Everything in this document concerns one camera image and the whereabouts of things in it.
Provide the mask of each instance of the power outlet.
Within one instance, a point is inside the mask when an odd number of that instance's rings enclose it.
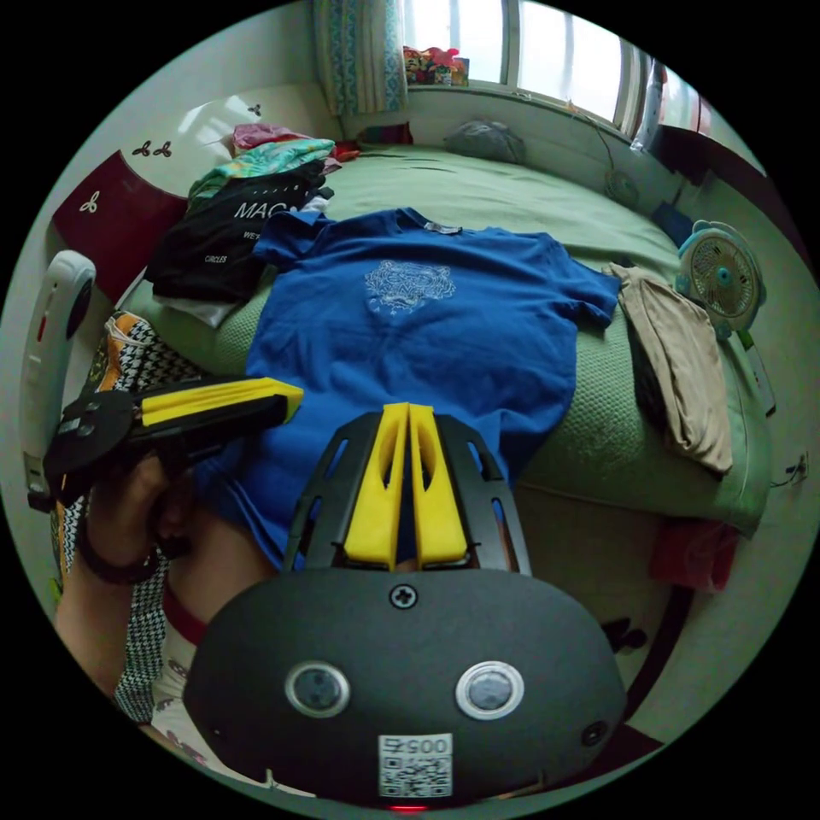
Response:
[[[805,481],[809,475],[809,451],[804,450],[794,468],[794,483]]]

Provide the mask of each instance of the curtain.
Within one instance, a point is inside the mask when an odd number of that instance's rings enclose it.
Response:
[[[643,106],[643,116],[638,133],[632,140],[632,150],[638,154],[649,151],[660,125],[660,104],[664,96],[664,67],[657,60],[652,60],[647,83],[647,96]]]
[[[401,0],[313,0],[313,29],[331,114],[407,107]]]

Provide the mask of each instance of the qr code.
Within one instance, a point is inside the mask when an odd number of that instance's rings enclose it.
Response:
[[[378,762],[382,797],[453,794],[452,735],[380,735]]]

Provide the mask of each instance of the gray pillow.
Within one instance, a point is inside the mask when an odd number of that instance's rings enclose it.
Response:
[[[470,120],[445,138],[444,147],[453,154],[517,165],[524,163],[524,140],[516,137],[503,122]]]

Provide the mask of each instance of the blue t-shirt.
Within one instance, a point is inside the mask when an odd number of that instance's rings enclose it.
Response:
[[[197,475],[205,503],[249,527],[276,566],[333,434],[385,404],[432,405],[477,429],[514,483],[570,406],[576,320],[608,326],[620,286],[546,233],[447,228],[412,208],[341,222],[275,214],[255,254],[279,275],[247,373],[304,399],[287,425]],[[414,553],[409,537],[399,560]]]

